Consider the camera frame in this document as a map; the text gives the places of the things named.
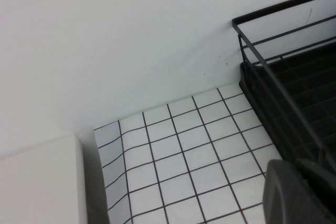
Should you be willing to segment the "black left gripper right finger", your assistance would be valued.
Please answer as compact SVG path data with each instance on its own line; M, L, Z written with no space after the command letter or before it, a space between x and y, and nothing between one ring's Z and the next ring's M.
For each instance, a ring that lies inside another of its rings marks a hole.
M297 223L335 223L335 174L308 159L297 160Z

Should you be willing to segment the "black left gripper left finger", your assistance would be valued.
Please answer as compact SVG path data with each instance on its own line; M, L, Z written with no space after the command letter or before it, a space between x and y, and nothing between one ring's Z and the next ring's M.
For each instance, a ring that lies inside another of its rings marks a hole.
M262 203L265 223L317 222L313 191L286 161L268 162Z

